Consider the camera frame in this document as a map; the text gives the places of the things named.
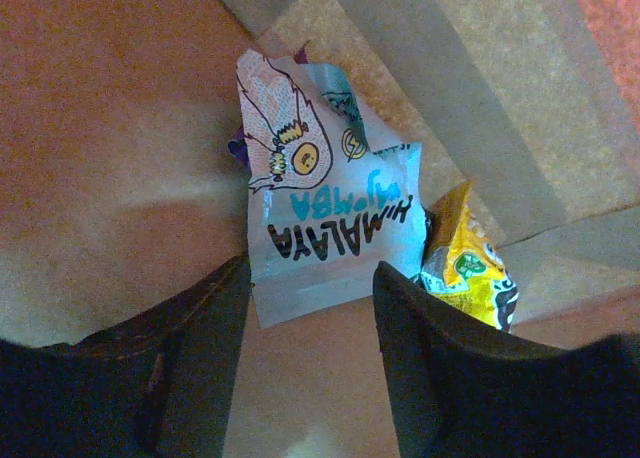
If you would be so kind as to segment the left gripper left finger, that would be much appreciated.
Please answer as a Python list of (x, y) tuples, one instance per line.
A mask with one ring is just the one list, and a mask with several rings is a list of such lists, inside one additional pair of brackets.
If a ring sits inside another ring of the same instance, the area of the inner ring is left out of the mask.
[(219, 457), (250, 301), (237, 256), (77, 344), (1, 343), (5, 457)]

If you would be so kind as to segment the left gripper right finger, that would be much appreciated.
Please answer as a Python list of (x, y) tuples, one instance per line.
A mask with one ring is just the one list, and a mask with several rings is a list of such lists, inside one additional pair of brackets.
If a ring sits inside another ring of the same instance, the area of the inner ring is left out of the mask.
[(404, 457), (635, 457), (639, 339), (562, 350), (499, 331), (386, 262), (374, 315)]

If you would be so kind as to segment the yellow snack packet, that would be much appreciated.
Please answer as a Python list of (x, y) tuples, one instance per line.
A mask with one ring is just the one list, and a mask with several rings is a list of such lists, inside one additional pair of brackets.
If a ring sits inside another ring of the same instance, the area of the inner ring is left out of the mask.
[(429, 294), (507, 332), (519, 291), (471, 211), (471, 190), (466, 181), (433, 205), (418, 282)]

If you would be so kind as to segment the purple small candy packet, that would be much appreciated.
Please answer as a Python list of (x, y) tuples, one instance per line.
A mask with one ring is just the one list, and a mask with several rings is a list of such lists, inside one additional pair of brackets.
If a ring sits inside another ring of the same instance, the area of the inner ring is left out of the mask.
[(232, 136), (227, 144), (230, 154), (235, 160), (245, 168), (250, 168), (247, 145), (243, 128), (240, 127)]

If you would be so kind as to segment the red brown paper bag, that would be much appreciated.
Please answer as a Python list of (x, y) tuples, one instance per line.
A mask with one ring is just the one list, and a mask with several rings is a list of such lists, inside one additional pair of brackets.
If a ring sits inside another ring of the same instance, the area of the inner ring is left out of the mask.
[(465, 178), (516, 334), (639, 327), (639, 0), (1, 0), (1, 334), (77, 342), (246, 246), (235, 62), (305, 46)]

